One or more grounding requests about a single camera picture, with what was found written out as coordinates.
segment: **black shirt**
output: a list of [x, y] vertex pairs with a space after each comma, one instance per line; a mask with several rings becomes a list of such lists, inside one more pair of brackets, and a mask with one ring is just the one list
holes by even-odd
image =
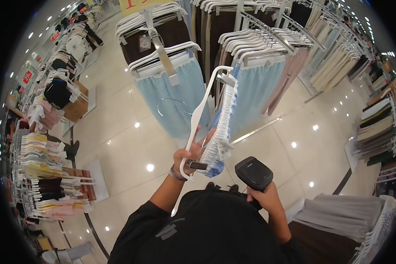
[[88, 18], [85, 15], [79, 15], [78, 19], [75, 19], [74, 23], [80, 23], [81, 21], [87, 20]]
[[111, 251], [118, 263], [303, 263], [258, 211], [231, 192], [186, 193], [174, 217], [150, 201], [130, 215]]

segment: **shoe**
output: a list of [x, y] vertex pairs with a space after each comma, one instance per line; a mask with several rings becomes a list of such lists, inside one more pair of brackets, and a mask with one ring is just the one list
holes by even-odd
[[238, 193], [239, 192], [239, 185], [233, 184], [232, 186], [230, 186], [229, 192]]
[[207, 186], [205, 188], [207, 189], [207, 188], [210, 188], [210, 187], [214, 187], [214, 182], [207, 183]]
[[78, 153], [78, 149], [79, 149], [79, 140], [77, 140], [74, 145], [72, 146], [72, 154], [74, 156], [76, 156], [76, 153]]

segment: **yellow sign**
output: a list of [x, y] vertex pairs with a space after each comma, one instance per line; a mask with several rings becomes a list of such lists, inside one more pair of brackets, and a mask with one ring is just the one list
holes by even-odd
[[144, 7], [169, 2], [173, 2], [173, 0], [119, 0], [121, 12], [124, 17], [139, 12]]

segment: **hand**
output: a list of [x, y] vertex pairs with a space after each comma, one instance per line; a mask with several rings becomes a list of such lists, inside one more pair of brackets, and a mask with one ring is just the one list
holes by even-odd
[[269, 214], [276, 214], [277, 212], [284, 212], [283, 206], [280, 202], [279, 194], [274, 182], [271, 182], [264, 190], [264, 193], [256, 191], [247, 186], [247, 201], [251, 202], [255, 198]]
[[[201, 129], [201, 126], [198, 125], [197, 130], [195, 131], [194, 138], [192, 139], [192, 144], [189, 149], [189, 151], [186, 151], [185, 148], [178, 150], [174, 153], [173, 155], [173, 160], [174, 160], [174, 168], [176, 171], [180, 172], [180, 162], [182, 161], [182, 158], [189, 158], [194, 161], [199, 161], [199, 159], [202, 156], [202, 153], [204, 153], [204, 149], [202, 149], [202, 146], [205, 146], [211, 139], [211, 137], [214, 135], [214, 132], [216, 131], [216, 128], [212, 129], [208, 134], [206, 138], [203, 138], [201, 141], [198, 143], [195, 143], [198, 131]], [[189, 166], [185, 165], [183, 166], [183, 171], [189, 175], [192, 172], [194, 172], [194, 169], [189, 168]]]

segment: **bracelet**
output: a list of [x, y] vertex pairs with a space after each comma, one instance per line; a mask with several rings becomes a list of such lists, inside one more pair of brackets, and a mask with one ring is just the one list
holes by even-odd
[[187, 179], [185, 179], [180, 172], [176, 171], [176, 169], [174, 168], [174, 164], [170, 168], [169, 174], [170, 174], [171, 177], [174, 177], [176, 180], [180, 180], [182, 182], [186, 182], [187, 181]]

